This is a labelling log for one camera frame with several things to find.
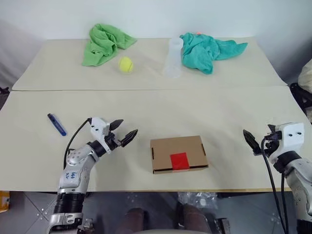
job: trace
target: tiled floor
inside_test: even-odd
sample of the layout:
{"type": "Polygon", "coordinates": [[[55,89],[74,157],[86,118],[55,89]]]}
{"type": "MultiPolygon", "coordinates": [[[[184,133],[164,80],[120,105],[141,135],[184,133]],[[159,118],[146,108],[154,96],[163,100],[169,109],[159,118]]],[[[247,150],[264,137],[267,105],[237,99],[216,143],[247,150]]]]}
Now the tiled floor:
{"type": "MultiPolygon", "coordinates": [[[[55,194],[12,192],[10,210],[0,214],[0,234],[44,234],[55,204],[55,194]]],[[[286,193],[290,233],[296,233],[293,195],[286,193]]],[[[152,229],[173,227],[177,193],[92,193],[86,198],[84,218],[92,218],[97,234],[113,234],[123,215],[142,207],[152,229]]],[[[218,199],[218,209],[204,209],[208,219],[226,217],[232,234],[281,234],[272,193],[218,199]]]]}

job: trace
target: red square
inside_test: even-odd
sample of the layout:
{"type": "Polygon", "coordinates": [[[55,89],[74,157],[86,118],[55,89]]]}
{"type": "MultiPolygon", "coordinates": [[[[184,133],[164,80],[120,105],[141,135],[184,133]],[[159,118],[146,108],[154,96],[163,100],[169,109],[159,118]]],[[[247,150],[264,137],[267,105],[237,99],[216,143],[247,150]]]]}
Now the red square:
{"type": "Polygon", "coordinates": [[[170,155],[173,170],[189,169],[189,161],[187,160],[186,153],[170,155]]]}

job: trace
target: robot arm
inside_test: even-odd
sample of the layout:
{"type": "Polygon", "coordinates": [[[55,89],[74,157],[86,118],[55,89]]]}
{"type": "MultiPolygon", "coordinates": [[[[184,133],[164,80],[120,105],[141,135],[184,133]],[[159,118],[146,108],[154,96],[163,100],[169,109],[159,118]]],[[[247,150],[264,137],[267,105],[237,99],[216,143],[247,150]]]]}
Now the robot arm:
{"type": "Polygon", "coordinates": [[[107,123],[101,118],[91,120],[91,134],[96,139],[83,147],[73,150],[66,157],[66,167],[60,177],[57,204],[51,216],[47,233],[83,234],[82,207],[88,189],[90,172],[99,158],[110,154],[118,146],[125,147],[137,135],[137,130],[128,133],[123,140],[115,138],[111,131],[123,120],[107,123]]]}
{"type": "MultiPolygon", "coordinates": [[[[312,233],[312,163],[298,153],[304,142],[303,123],[269,125],[271,133],[264,138],[266,156],[275,169],[285,175],[292,190],[299,234],[312,233]]],[[[255,155],[261,154],[254,136],[244,130],[244,137],[255,155]]]]}

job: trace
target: white wall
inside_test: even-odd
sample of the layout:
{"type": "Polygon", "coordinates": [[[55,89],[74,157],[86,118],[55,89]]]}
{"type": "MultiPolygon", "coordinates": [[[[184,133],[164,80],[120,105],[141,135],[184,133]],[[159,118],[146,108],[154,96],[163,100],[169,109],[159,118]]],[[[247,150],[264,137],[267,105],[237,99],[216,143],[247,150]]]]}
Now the white wall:
{"type": "Polygon", "coordinates": [[[98,22],[138,38],[256,36],[284,79],[312,50],[312,0],[1,0],[0,20],[44,39],[87,38],[98,22]]]}
{"type": "Polygon", "coordinates": [[[35,57],[42,41],[0,20],[0,87],[12,87],[35,57]]]}

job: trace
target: white table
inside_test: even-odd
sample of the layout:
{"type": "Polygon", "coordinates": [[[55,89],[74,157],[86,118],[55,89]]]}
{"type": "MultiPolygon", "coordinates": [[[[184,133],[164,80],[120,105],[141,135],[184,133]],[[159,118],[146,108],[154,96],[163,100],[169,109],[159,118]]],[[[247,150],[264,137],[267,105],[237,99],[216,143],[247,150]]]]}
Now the white table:
{"type": "Polygon", "coordinates": [[[228,39],[249,44],[238,57],[214,61],[212,75],[183,67],[179,79],[162,76],[168,39],[139,39],[127,50],[120,49],[115,58],[99,67],[81,65],[87,40],[48,40],[13,90],[189,90],[286,85],[254,38],[228,39]],[[123,75],[118,70],[122,56],[133,60],[134,71],[130,75],[123,75]]]}
{"type": "MultiPolygon", "coordinates": [[[[300,155],[312,160],[312,127],[288,87],[153,91],[13,91],[0,112],[0,189],[56,191],[65,147],[87,117],[123,118],[118,136],[138,128],[133,142],[103,156],[89,191],[269,191],[267,169],[253,156],[242,131],[258,141],[267,124],[305,124],[300,155]],[[47,118],[56,114],[63,137],[47,118]],[[202,171],[154,175],[150,140],[200,135],[209,162],[202,171]]],[[[85,127],[73,142],[93,140],[85,127]]],[[[280,181],[280,174],[273,169],[280,181]]]]}

